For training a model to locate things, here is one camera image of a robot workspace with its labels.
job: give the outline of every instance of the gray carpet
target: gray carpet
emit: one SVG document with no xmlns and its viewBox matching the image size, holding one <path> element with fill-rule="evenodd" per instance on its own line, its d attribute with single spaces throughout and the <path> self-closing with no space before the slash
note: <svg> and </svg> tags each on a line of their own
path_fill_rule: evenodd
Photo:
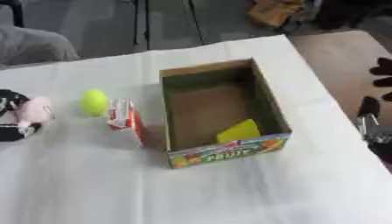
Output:
<svg viewBox="0 0 392 224">
<path fill-rule="evenodd" d="M 82 58 L 137 53 L 147 49 L 184 48 L 277 34 L 249 19 L 250 0 L 193 0 L 194 5 L 186 0 L 150 0 L 149 26 L 145 23 L 145 0 L 138 0 L 137 26 L 135 5 L 127 1 L 23 2 L 27 28 L 63 34 Z M 11 21 L 11 11 L 4 7 L 0 9 L 0 24 L 10 24 Z M 392 52 L 392 18 L 369 19 L 360 28 Z M 146 30 L 150 31 L 150 35 L 145 33 Z M 306 25 L 292 35 L 321 32 L 324 31 Z"/>
</svg>

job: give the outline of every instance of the colorful box print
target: colorful box print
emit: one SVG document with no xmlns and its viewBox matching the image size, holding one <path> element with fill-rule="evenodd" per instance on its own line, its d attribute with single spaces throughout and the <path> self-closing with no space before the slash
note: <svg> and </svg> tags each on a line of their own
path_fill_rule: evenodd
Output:
<svg viewBox="0 0 392 224">
<path fill-rule="evenodd" d="M 282 149 L 289 136 L 290 134 L 262 136 L 250 140 L 239 140 L 172 152 L 169 155 L 171 167 L 182 168 L 231 158 L 241 158 L 268 151 L 277 151 Z"/>
</svg>

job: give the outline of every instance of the wooden table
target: wooden table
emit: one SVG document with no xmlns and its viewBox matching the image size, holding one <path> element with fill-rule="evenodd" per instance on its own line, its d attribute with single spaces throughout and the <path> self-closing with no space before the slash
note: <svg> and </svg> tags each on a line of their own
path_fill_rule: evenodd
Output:
<svg viewBox="0 0 392 224">
<path fill-rule="evenodd" d="M 365 95 L 380 99 L 392 91 L 372 84 L 376 77 L 368 69 L 377 58 L 391 55 L 364 31 L 293 37 L 291 42 L 352 120 Z M 382 103 L 380 119 L 392 126 L 392 102 Z"/>
</svg>

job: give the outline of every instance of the small carton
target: small carton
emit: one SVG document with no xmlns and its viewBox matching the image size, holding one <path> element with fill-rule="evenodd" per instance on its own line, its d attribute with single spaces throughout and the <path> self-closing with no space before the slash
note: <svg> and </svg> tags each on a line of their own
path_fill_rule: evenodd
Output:
<svg viewBox="0 0 392 224">
<path fill-rule="evenodd" d="M 172 168 L 280 150 L 291 135 L 252 59 L 164 70 L 161 84 Z M 260 137 L 218 143 L 218 134 L 248 119 Z"/>
<path fill-rule="evenodd" d="M 144 146 L 144 125 L 139 112 L 129 98 L 110 101 L 108 125 L 113 131 L 126 132 L 133 143 Z"/>
</svg>

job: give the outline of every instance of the red and white carton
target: red and white carton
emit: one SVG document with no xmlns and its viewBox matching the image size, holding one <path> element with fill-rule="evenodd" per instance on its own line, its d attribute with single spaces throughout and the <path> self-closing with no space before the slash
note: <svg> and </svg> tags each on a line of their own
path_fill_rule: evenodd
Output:
<svg viewBox="0 0 392 224">
<path fill-rule="evenodd" d="M 129 98 L 110 101 L 108 124 L 113 131 L 127 131 L 129 137 L 140 146 L 144 146 L 142 119 Z"/>
</svg>

